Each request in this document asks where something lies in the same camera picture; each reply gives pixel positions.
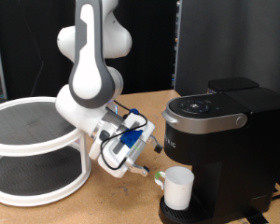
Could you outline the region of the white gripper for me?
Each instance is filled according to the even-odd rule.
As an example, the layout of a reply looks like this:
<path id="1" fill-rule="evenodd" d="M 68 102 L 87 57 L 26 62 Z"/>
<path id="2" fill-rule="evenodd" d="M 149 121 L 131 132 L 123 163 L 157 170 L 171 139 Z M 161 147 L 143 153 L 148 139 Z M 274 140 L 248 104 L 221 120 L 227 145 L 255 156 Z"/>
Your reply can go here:
<path id="1" fill-rule="evenodd" d="M 107 112 L 92 133 L 90 158 L 112 176 L 121 178 L 127 171 L 147 176 L 149 169 L 136 160 L 147 144 L 161 153 L 162 145 L 152 135 L 155 126 L 141 115 L 130 113 L 125 119 Z"/>

